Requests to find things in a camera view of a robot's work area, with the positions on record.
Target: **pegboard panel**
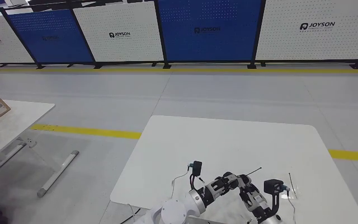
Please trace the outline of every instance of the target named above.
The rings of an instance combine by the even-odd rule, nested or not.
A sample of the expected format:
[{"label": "pegboard panel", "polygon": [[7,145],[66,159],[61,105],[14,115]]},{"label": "pegboard panel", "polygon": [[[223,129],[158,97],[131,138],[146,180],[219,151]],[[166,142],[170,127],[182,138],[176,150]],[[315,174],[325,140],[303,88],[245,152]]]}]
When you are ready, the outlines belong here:
[{"label": "pegboard panel", "polygon": [[261,0],[159,0],[168,60],[250,60]]},{"label": "pegboard panel", "polygon": [[33,63],[3,16],[0,16],[0,63]]},{"label": "pegboard panel", "polygon": [[70,10],[9,15],[39,63],[91,62]]},{"label": "pegboard panel", "polygon": [[357,0],[266,0],[256,59],[357,59],[357,9]]},{"label": "pegboard panel", "polygon": [[163,60],[154,2],[76,8],[98,62]]}]

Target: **white table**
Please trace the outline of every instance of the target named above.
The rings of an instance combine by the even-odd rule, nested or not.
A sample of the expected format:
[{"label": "white table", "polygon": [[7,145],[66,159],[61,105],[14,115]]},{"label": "white table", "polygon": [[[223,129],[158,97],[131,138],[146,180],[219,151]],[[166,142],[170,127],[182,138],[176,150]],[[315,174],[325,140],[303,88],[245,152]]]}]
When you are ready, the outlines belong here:
[{"label": "white table", "polygon": [[[36,146],[36,142],[26,137],[23,132],[55,107],[54,104],[45,104],[41,102],[24,102],[13,100],[4,100],[4,102],[11,108],[11,110],[0,117],[0,167],[13,155],[15,155],[16,152],[26,146],[26,144],[28,144],[29,147],[33,150],[33,148]],[[7,148],[17,139],[24,140],[22,140],[22,142],[13,148],[8,154],[5,155],[2,153],[5,148]],[[35,150],[33,151],[38,154],[55,171],[53,176],[37,193],[37,196],[43,197],[47,190],[64,171],[64,169],[78,154],[78,151],[73,151],[61,165],[57,164],[47,154],[43,152],[40,153]]]},{"label": "white table", "polygon": [[[297,224],[356,223],[358,205],[316,129],[310,125],[243,122],[153,116],[136,144],[111,194],[115,203],[152,208],[171,196],[171,181],[186,172],[189,162],[202,162],[201,177],[207,183],[226,171],[252,174],[263,192],[263,181],[282,179],[288,173],[299,191]],[[177,179],[175,196],[190,190],[189,175]],[[238,196],[229,192],[209,205],[201,218],[221,223],[246,223],[253,217]],[[280,199],[278,214],[293,223],[293,209]]]}]

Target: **concrete floor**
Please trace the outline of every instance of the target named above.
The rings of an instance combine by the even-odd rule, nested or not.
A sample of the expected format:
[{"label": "concrete floor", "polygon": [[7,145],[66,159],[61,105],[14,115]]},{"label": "concrete floor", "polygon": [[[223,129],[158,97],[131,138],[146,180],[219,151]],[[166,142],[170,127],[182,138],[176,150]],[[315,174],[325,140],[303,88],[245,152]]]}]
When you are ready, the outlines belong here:
[{"label": "concrete floor", "polygon": [[[278,64],[258,69],[295,68],[351,69],[341,64]],[[55,103],[55,109],[39,121],[41,124],[141,132],[152,115],[310,124],[327,148],[358,151],[357,73],[172,69],[84,73],[71,69],[76,66],[67,72],[52,72],[51,67],[35,72],[0,70],[0,98]],[[109,197],[136,140],[35,130],[27,134],[38,141],[38,150],[51,151],[58,161],[73,150],[79,150],[80,155],[41,199],[36,192],[52,171],[30,150],[22,149],[1,167],[0,208],[11,223],[107,224],[120,223],[131,215],[128,206],[111,203]],[[335,163],[358,201],[358,161]]]}]

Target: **cardboard box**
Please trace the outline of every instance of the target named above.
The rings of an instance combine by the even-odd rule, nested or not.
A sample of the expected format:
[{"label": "cardboard box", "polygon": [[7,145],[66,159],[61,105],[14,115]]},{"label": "cardboard box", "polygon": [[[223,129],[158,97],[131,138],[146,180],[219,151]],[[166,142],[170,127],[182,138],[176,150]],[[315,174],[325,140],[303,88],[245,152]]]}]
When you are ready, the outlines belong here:
[{"label": "cardboard box", "polygon": [[0,99],[0,117],[4,114],[6,114],[11,108],[5,104],[5,102]]}]

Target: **yellow floor line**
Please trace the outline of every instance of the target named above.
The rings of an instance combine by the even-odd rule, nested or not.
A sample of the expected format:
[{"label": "yellow floor line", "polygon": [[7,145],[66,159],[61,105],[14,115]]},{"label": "yellow floor line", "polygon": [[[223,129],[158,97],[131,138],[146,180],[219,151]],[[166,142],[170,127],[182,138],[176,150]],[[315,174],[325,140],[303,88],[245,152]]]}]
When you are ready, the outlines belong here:
[{"label": "yellow floor line", "polygon": [[[139,139],[140,132],[126,132],[123,130],[105,130],[94,128],[79,128],[79,127],[67,127],[48,124],[35,124],[31,127],[32,130],[47,130],[50,132],[64,132],[72,134],[88,134],[92,136],[107,136],[115,138],[130,138]],[[342,160],[358,160],[358,152],[344,151],[344,150],[328,150],[332,158],[338,158]]]},{"label": "yellow floor line", "polygon": [[332,158],[339,158],[342,160],[358,160],[358,152],[344,151],[344,150],[328,150]]},{"label": "yellow floor line", "polygon": [[358,69],[245,69],[245,68],[44,68],[38,70],[35,68],[1,68],[0,72],[216,72],[216,73],[358,73]]},{"label": "yellow floor line", "polygon": [[107,136],[107,137],[131,138],[131,139],[139,139],[141,135],[140,132],[125,132],[123,130],[104,130],[104,129],[94,129],[94,128],[78,128],[78,127],[48,125],[48,124],[35,124],[31,127],[31,129],[47,130],[50,132],[88,134],[92,136]]}]

